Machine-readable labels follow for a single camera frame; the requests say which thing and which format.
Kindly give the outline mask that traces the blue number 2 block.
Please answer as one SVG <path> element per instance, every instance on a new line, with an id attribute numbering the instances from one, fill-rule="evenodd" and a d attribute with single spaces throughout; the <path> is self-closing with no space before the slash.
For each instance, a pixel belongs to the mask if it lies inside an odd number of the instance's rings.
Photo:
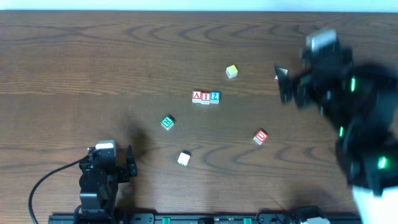
<path id="1" fill-rule="evenodd" d="M 211 104 L 218 104 L 220 102 L 220 92 L 219 91 L 212 91 L 210 93 L 210 103 Z"/>

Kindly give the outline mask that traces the red letter I block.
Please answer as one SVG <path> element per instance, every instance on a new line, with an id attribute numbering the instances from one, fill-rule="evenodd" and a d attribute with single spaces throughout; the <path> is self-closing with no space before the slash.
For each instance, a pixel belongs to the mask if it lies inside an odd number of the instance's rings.
<path id="1" fill-rule="evenodd" d="M 209 105 L 211 101 L 211 93 L 210 92 L 201 92 L 201 104 Z"/>

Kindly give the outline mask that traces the red letter A block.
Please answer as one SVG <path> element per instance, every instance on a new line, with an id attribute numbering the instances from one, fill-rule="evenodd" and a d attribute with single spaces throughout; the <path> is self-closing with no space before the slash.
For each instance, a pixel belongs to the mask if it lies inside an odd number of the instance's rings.
<path id="1" fill-rule="evenodd" d="M 202 91 L 199 91 L 199 90 L 192 91 L 192 102 L 193 103 L 201 103 L 201 94 L 202 94 Z"/>

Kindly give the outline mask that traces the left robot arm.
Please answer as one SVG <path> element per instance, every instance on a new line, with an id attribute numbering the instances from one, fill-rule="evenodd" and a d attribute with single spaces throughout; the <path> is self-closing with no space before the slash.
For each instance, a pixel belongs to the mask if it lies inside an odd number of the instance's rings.
<path id="1" fill-rule="evenodd" d="M 137 175 L 132 147 L 127 148 L 126 162 L 116 163 L 116 149 L 89 148 L 88 155 L 79 162 L 82 175 L 80 185 L 81 214 L 74 215 L 74 223 L 127 223 L 128 217 L 116 207 L 119 184 L 128 183 Z"/>

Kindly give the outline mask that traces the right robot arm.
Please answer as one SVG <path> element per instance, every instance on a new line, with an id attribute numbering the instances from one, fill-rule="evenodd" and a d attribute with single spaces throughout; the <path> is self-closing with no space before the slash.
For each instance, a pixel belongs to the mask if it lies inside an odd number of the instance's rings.
<path id="1" fill-rule="evenodd" d="M 280 99 L 316 105 L 338 134 L 336 160 L 363 223 L 397 222 L 397 74 L 378 63 L 355 64 L 339 43 L 306 50 L 307 67 L 290 76 L 275 65 Z"/>

